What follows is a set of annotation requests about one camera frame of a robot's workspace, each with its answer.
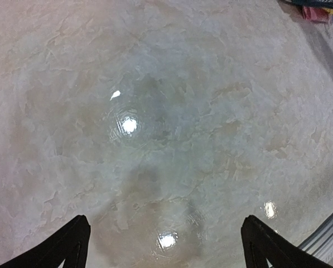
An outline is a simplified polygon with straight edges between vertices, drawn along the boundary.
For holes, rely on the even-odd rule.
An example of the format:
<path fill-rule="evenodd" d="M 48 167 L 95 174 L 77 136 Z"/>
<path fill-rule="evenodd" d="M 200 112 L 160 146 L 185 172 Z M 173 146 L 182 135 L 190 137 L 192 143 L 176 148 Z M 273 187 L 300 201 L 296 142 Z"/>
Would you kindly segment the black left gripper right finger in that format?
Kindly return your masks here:
<path fill-rule="evenodd" d="M 254 215 L 241 227 L 246 267 L 330 267 L 294 246 Z"/>

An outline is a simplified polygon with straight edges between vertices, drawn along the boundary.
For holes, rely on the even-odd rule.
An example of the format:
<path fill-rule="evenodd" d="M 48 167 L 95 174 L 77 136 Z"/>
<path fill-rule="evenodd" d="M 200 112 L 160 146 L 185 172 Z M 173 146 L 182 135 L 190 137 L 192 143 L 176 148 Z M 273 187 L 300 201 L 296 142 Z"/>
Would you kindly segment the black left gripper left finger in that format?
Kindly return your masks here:
<path fill-rule="evenodd" d="M 3 263 L 11 267 L 78 267 L 86 265 L 90 224 L 85 215 L 77 215 L 49 238 L 25 253 Z"/>

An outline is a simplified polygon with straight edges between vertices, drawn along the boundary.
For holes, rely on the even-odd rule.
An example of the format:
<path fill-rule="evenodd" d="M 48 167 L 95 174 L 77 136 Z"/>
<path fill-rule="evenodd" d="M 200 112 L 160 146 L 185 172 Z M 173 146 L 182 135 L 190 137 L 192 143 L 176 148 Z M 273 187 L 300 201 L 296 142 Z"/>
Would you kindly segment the navy blue garment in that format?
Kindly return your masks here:
<path fill-rule="evenodd" d="M 305 7 L 333 9 L 333 0 L 284 0 L 283 2 Z"/>

